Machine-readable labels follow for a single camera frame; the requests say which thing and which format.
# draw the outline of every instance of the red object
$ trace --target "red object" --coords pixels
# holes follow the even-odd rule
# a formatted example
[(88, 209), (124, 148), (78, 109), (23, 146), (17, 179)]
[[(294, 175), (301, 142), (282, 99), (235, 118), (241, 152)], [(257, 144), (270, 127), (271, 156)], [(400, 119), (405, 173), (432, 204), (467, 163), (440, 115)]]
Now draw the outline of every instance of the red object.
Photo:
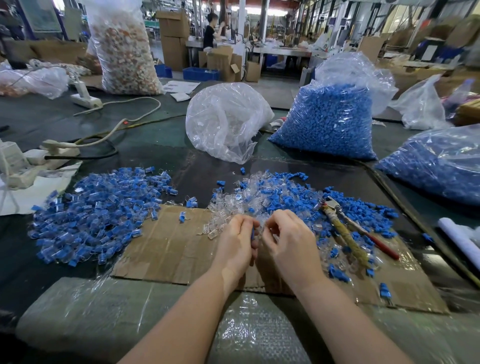
[(400, 256), (398, 255), (398, 253), (390, 249), (390, 247), (385, 243), (383, 243), (380, 239), (377, 239), (376, 237), (374, 237), (373, 235), (370, 235), (369, 233), (365, 233), (365, 235), (368, 236), (371, 239), (371, 241), (375, 243), (378, 249), (380, 249), (382, 252), (387, 254), (390, 258), (392, 258), (393, 260), (400, 259)]

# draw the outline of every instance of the person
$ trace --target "person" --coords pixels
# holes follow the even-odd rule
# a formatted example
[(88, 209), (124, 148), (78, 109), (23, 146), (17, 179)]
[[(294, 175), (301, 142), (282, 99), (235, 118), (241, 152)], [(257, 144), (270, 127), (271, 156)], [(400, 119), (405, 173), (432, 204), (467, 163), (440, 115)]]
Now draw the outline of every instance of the person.
[[(251, 234), (259, 226), (252, 217), (234, 216), (220, 235), (210, 269), (119, 363), (204, 363), (223, 306), (257, 257), (258, 241)], [(337, 364), (412, 363), (325, 276), (315, 236), (297, 215), (275, 211), (265, 222), (262, 239)]]
[(222, 22), (218, 29), (218, 32), (215, 32), (216, 24), (218, 23), (218, 15), (214, 12), (211, 12), (207, 15), (208, 25), (205, 27), (204, 32), (204, 49), (207, 47), (213, 48), (213, 40), (221, 40), (220, 33), (222, 28), (225, 26), (225, 23)]

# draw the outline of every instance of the workbench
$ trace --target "workbench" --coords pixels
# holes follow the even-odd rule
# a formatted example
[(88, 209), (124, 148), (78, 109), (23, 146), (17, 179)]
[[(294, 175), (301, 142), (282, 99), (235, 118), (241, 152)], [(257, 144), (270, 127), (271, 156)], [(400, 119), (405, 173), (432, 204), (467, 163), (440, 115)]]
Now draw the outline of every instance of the workbench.
[[(213, 83), (201, 83), (194, 92)], [(101, 98), (103, 102), (130, 98), (101, 92), (92, 93), (92, 96)], [(171, 174), (172, 184), (179, 190), (178, 202), (183, 201), (185, 195), (197, 196), (199, 207), (205, 208), (212, 184), (218, 179), (226, 179), (226, 174), (239, 171), (240, 166), (220, 161), (193, 148), (185, 134), (187, 102), (177, 103), (170, 95), (162, 95), (158, 99), (162, 107), (143, 121), (178, 117), (116, 133), (111, 140), (119, 154), (107, 159), (85, 161), (74, 180), (89, 173), (105, 173), (119, 167), (155, 166), (157, 170), (165, 169)], [(120, 119), (133, 119), (154, 107), (148, 100), (133, 103), (135, 105), (107, 105), (101, 111), (73, 117), (74, 113), (82, 109), (74, 105), (68, 95), (55, 100), (39, 95), (1, 97), (1, 124), (10, 125), (11, 129), (0, 137), (18, 143), (22, 150), (28, 150), (37, 148), (45, 139), (67, 141), (109, 130)], [(286, 112), (275, 110), (275, 114), (280, 117), (285, 116)], [(386, 123), (385, 127), (374, 125), (373, 148), (378, 157), (383, 158), (414, 133), (416, 131), (406, 130), (398, 123)], [(366, 182), (369, 177), (362, 168), (337, 158), (281, 148), (267, 141), (268, 136), (258, 134), (254, 137), (258, 144), (252, 159), (246, 165), (247, 173), (267, 168), (272, 171), (303, 170), (308, 171), (312, 181), (318, 184), (312, 185), (313, 187), (323, 188), (333, 184), (346, 195), (373, 202), (380, 198), (368, 187)], [(82, 154), (101, 155), (108, 152), (108, 146), (102, 144), (86, 149), (88, 150), (82, 150)], [(436, 225), (440, 217), (450, 217), (459, 224), (479, 225), (478, 211), (428, 196), (425, 192), (399, 182), (387, 180), (387, 183), (412, 210), (432, 226)], [(35, 242), (26, 235), (30, 222), (31, 216), (0, 218), (0, 330), (4, 333), (14, 333), (19, 318), (28, 307), (55, 284), (54, 288), (58, 289), (54, 295), (56, 299), (50, 301), (50, 308), (45, 307), (45, 311), (35, 318), (42, 318), (37, 324), (44, 331), (44, 336), (48, 337), (50, 344), (57, 350), (108, 359), (120, 347), (125, 350), (134, 345), (186, 289), (171, 284), (112, 279), (101, 281), (100, 285), (95, 284), (92, 280), (108, 275), (109, 268), (98, 266), (95, 261), (81, 263), (76, 268), (62, 264), (45, 265), (36, 257), (38, 248)], [(452, 269), (434, 247), (424, 242), (410, 223), (402, 223), (397, 230), (434, 286), (442, 293), (453, 312), (452, 317), (378, 310), (374, 307), (365, 307), (365, 312), (403, 350), (417, 359), (423, 358), (422, 353), (426, 352), (425, 358), (428, 359), (443, 358), (447, 361), (446, 358), (452, 358), (451, 362), (475, 362), (479, 355), (476, 342), (480, 339), (480, 291)], [(455, 249), (454, 252), (464, 260), (459, 251)], [(117, 325), (115, 307), (121, 303), (122, 310), (137, 312), (135, 310), (143, 297), (151, 297), (149, 292), (155, 297), (154, 307), (149, 305), (145, 319), (142, 319), (142, 311), (138, 330), (134, 330), (135, 336), (124, 337), (121, 325)], [(73, 300), (76, 294), (85, 297), (84, 301)], [(90, 306), (89, 299), (95, 304)], [(318, 362), (324, 355), (328, 358), (321, 338), (295, 299), (237, 292), (232, 295), (229, 303), (231, 305), (219, 326), (214, 350), (210, 354), (212, 361), (219, 358), (232, 361), (234, 358), (237, 363), (258, 362), (260, 358), (266, 360), (266, 355), (272, 353), (277, 356), (271, 360), (275, 359), (277, 363), (288, 359)], [(65, 321), (70, 319), (67, 317), (69, 312), (70, 317), (76, 321)], [(138, 317), (132, 316), (131, 320), (134, 322)], [(39, 338), (32, 337), (29, 342), (38, 340)], [(11, 345), (7, 350), (14, 350), (12, 348), (18, 346)], [(34, 349), (23, 350), (33, 358), (38, 356)]]

